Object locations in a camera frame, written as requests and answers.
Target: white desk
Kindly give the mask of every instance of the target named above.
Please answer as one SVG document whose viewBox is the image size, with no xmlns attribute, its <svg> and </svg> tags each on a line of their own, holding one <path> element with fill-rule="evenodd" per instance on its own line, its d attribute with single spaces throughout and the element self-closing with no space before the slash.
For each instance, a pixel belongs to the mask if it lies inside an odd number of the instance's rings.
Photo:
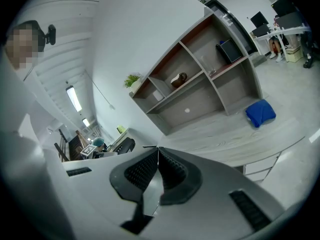
<svg viewBox="0 0 320 240">
<path fill-rule="evenodd" d="M 253 38 L 253 41 L 254 41 L 255 46 L 258 47 L 257 41 L 266 40 L 266 39 L 269 39 L 273 36 L 276 36 L 279 39 L 285 60 L 286 60 L 286 62 L 288 62 L 289 59 L 288 59 L 288 55 L 286 52 L 286 48 L 285 48 L 284 42 L 282 42 L 282 38 L 280 35 L 302 34 L 303 32 L 306 32 L 306 31 L 310 32 L 311 28 L 308 26 L 298 26 L 298 27 L 292 27 L 292 28 L 287 28 L 287 29 L 278 29 L 278 30 L 274 30 L 268 34 Z"/>
</svg>

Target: blue cloth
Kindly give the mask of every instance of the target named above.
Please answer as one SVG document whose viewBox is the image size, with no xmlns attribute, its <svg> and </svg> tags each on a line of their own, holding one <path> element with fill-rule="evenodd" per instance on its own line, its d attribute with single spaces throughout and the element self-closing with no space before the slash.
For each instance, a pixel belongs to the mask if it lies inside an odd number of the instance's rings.
<svg viewBox="0 0 320 240">
<path fill-rule="evenodd" d="M 252 104 L 245 112 L 253 125 L 257 128 L 265 121 L 276 118 L 275 111 L 265 99 Z"/>
<path fill-rule="evenodd" d="M 105 140 L 103 138 L 100 137 L 96 137 L 93 141 L 92 141 L 92 145 L 96 146 L 96 147 L 100 147 L 105 143 Z"/>
</svg>

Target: shoe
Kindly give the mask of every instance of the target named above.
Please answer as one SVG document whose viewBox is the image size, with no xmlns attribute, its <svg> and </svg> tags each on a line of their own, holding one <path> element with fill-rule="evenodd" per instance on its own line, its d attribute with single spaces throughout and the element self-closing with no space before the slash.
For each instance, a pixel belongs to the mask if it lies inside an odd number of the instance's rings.
<svg viewBox="0 0 320 240">
<path fill-rule="evenodd" d="M 280 62 L 280 61 L 282 61 L 282 56 L 281 56 L 281 54 L 278 55 L 278 58 L 276 58 L 275 62 Z"/>
<path fill-rule="evenodd" d="M 310 69 L 313 61 L 314 61 L 314 57 L 307 59 L 306 62 L 303 64 L 303 67 L 305 69 Z"/>
<path fill-rule="evenodd" d="M 273 52 L 273 53 L 271 53 L 271 55 L 269 56 L 269 59 L 273 59 L 274 57 L 276 57 L 276 54 Z"/>
</svg>

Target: green plant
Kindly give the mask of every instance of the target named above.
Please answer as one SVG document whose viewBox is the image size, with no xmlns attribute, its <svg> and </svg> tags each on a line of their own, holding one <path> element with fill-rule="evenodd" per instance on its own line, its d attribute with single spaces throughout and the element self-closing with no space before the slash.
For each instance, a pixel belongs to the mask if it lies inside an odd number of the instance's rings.
<svg viewBox="0 0 320 240">
<path fill-rule="evenodd" d="M 138 74 L 130 74 L 127 76 L 126 80 L 124 80 L 124 86 L 129 88 L 132 84 L 140 78 Z"/>
</svg>

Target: gray floor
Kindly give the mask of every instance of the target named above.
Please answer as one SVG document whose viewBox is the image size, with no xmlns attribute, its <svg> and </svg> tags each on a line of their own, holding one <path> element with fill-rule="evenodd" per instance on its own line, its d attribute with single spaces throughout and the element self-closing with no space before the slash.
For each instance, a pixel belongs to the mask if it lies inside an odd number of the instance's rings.
<svg viewBox="0 0 320 240">
<path fill-rule="evenodd" d="M 305 199 L 319 173 L 320 137 L 309 138 L 320 129 L 320 62 L 303 68 L 296 63 L 274 59 L 256 67 L 262 89 L 287 106 L 305 127 L 305 138 L 283 151 L 278 162 L 261 183 L 286 209 Z"/>
</svg>

